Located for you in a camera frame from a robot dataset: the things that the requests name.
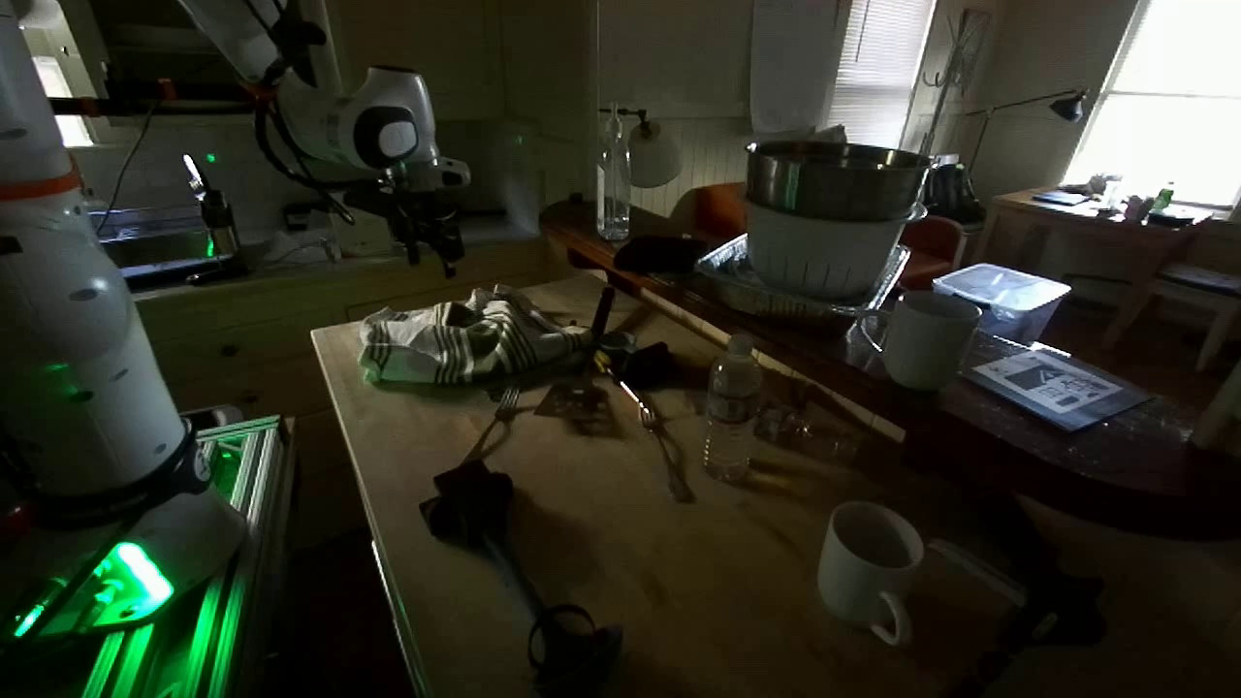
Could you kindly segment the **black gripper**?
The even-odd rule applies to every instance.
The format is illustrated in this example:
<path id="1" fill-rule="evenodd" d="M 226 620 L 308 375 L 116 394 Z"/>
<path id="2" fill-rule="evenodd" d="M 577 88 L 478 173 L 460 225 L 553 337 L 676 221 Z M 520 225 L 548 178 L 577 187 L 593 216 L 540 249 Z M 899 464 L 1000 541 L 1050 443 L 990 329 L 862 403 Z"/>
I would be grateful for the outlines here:
<path id="1" fill-rule="evenodd" d="M 453 276 L 458 261 L 464 254 L 464 245 L 458 230 L 458 209 L 444 196 L 444 181 L 439 173 L 385 173 L 374 181 L 374 192 L 386 231 L 404 245 L 404 254 L 418 261 L 418 251 L 430 249 L 442 271 Z"/>

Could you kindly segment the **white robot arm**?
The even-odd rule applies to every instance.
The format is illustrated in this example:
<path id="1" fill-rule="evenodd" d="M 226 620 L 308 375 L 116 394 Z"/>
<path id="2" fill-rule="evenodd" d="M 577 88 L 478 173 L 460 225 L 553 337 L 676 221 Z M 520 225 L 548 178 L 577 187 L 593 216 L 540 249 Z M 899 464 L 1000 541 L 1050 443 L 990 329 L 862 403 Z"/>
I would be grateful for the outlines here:
<path id="1" fill-rule="evenodd" d="M 349 196 L 394 231 L 418 192 L 444 187 L 430 88 L 416 70 L 371 64 L 338 98 L 312 79 L 324 33 L 289 0 L 178 4 L 241 81 L 289 117 L 289 150 L 358 172 Z M 460 254 L 453 231 L 422 241 L 442 261 Z M 16 0 L 0 6 L 0 245 L 3 475 L 29 500 L 103 500 L 169 473 L 195 434 L 84 216 Z"/>

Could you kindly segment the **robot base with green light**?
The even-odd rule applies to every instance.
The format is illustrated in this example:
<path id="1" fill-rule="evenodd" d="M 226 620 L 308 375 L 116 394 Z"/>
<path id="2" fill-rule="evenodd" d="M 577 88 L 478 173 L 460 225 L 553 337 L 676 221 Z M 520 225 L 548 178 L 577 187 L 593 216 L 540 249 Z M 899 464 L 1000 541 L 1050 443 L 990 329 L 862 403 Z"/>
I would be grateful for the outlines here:
<path id="1" fill-rule="evenodd" d="M 0 698 L 254 698 L 283 596 L 294 439 L 280 416 L 196 434 L 241 545 L 184 583 L 148 531 L 3 531 Z"/>

